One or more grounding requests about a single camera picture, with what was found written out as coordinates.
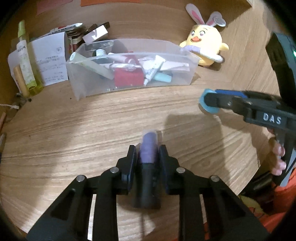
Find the yellow plush toy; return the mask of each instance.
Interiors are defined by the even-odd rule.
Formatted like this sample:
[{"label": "yellow plush toy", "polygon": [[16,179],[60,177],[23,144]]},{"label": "yellow plush toy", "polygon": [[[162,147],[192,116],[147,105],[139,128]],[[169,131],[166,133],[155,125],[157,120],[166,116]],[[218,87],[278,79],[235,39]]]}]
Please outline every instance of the yellow plush toy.
[{"label": "yellow plush toy", "polygon": [[226,26],[221,13],[213,12],[205,23],[198,8],[193,4],[187,4],[186,10],[193,20],[198,24],[193,26],[187,40],[180,43],[180,47],[194,52],[201,60],[199,65],[210,66],[214,62],[221,63],[223,58],[218,55],[221,50],[227,51],[229,47],[222,42],[219,31],[214,26]]}]

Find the green bottle cap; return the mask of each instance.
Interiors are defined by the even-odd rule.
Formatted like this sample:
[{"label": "green bottle cap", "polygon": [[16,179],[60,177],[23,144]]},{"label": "green bottle cap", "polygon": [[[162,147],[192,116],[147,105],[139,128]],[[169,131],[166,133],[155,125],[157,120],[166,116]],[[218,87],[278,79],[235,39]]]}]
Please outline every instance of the green bottle cap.
[{"label": "green bottle cap", "polygon": [[25,21],[22,20],[19,22],[19,29],[18,29],[18,33],[17,33],[17,37],[21,37],[22,35],[24,35],[26,33],[25,30]]}]

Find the storage box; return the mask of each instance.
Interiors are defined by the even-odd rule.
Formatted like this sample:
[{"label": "storage box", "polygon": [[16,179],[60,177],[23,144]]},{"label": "storage box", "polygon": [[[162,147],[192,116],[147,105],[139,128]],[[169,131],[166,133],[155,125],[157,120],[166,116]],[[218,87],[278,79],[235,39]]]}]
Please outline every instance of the storage box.
[{"label": "storage box", "polygon": [[[97,49],[104,49],[106,55],[96,56]],[[190,85],[199,62],[199,57],[195,54],[163,40],[107,40],[89,45],[82,44],[73,53],[75,57],[71,56],[67,61],[69,80],[76,99],[110,91],[145,87],[139,78],[145,77],[153,67],[156,55],[164,58],[165,62],[146,87]],[[121,71],[114,75],[115,69],[119,67]],[[123,84],[119,85],[118,73],[123,73],[123,70],[128,73],[123,76]],[[128,77],[131,77],[131,83],[128,83]]]}]

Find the wood grain surface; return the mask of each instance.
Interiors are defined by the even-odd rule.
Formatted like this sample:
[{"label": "wood grain surface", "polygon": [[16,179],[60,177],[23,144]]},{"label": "wood grain surface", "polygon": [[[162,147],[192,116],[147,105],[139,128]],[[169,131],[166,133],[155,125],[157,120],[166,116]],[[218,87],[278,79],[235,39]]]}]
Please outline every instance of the wood grain surface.
[{"label": "wood grain surface", "polygon": [[[194,24],[185,11],[185,5],[193,2],[205,19],[214,10],[222,12],[228,26],[220,30],[230,47],[225,63],[198,67],[191,86],[120,91],[78,102],[68,81],[44,88],[4,126],[1,202],[22,230],[29,231],[77,175],[93,177],[114,166],[129,145],[141,141],[144,130],[161,131],[162,143],[181,166],[203,177],[220,176],[236,194],[261,165],[268,152],[266,130],[229,111],[205,114],[198,103],[205,88],[278,93],[265,53],[271,30],[278,28],[272,14],[259,0],[252,1],[252,8],[243,0],[153,2],[80,7],[74,0],[35,16],[35,1],[29,0],[11,19],[9,25],[15,28],[25,19],[35,36],[75,22],[109,21],[110,38],[179,44]],[[118,197],[119,238],[172,240],[177,237],[178,210],[177,197],[164,196],[159,211],[135,210],[131,197]]]}]

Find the human hand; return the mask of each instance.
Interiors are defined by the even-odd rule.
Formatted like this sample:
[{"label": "human hand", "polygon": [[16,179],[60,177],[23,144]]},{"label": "human hand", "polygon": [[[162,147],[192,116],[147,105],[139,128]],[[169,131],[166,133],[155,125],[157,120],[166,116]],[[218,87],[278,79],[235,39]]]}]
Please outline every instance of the human hand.
[{"label": "human hand", "polygon": [[270,172],[275,176],[280,176],[282,171],[286,169],[286,163],[281,159],[285,155],[285,148],[272,137],[268,141],[270,153],[267,156],[268,167]]}]

